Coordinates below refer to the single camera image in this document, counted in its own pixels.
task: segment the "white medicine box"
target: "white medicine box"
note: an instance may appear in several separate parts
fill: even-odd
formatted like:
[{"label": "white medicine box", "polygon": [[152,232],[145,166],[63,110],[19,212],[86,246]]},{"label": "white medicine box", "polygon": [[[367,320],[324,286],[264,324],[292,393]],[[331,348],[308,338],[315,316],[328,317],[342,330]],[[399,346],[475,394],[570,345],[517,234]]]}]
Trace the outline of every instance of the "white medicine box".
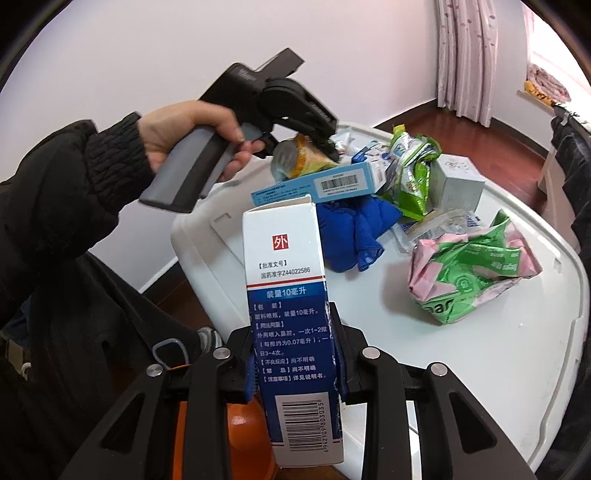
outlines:
[{"label": "white medicine box", "polygon": [[462,208],[473,212],[485,181],[469,158],[442,154],[431,164],[429,196],[433,206],[443,211]]}]

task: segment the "window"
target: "window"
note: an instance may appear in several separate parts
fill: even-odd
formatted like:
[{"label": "window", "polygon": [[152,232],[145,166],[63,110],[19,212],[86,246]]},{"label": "window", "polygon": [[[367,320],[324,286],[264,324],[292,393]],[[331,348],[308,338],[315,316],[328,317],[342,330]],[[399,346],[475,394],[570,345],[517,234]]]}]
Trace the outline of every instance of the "window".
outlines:
[{"label": "window", "polygon": [[569,48],[544,20],[524,7],[530,63],[553,75],[569,91],[572,110],[591,118],[591,86]]}]

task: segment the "hand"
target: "hand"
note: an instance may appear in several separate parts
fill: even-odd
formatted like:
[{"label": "hand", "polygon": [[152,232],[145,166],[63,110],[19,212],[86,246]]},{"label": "hand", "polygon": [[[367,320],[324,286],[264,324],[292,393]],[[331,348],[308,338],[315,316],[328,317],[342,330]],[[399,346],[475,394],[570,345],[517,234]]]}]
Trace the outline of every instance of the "hand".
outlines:
[{"label": "hand", "polygon": [[226,166],[219,181],[230,180],[244,168],[253,153],[265,147],[260,140],[244,141],[236,115],[228,108],[201,100],[175,103],[138,120],[139,135],[144,141],[146,156],[154,173],[166,161],[176,143],[198,125],[211,125],[221,137],[240,143],[234,159]]}]

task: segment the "orange object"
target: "orange object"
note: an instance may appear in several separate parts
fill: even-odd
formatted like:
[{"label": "orange object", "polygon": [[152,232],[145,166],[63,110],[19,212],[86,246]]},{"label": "orange object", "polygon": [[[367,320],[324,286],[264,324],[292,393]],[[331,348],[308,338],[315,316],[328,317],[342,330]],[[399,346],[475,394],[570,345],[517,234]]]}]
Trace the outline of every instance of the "orange object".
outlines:
[{"label": "orange object", "polygon": [[[178,406],[172,480],[183,477],[183,445],[187,402]],[[228,439],[233,480],[274,480],[277,465],[267,431],[265,412],[254,398],[247,405],[228,405]]]},{"label": "orange object", "polygon": [[174,434],[173,477],[172,480],[183,480],[183,447],[184,428],[187,423],[187,402],[178,404],[177,431]]}]

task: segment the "red character label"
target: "red character label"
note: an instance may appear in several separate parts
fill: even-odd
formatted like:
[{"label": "red character label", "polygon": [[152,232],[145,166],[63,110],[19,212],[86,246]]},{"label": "red character label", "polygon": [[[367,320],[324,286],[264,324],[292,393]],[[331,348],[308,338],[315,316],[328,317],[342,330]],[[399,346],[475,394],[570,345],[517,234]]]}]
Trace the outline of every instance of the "red character label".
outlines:
[{"label": "red character label", "polygon": [[287,233],[283,235],[273,235],[273,250],[285,250],[289,248],[287,243]]}]

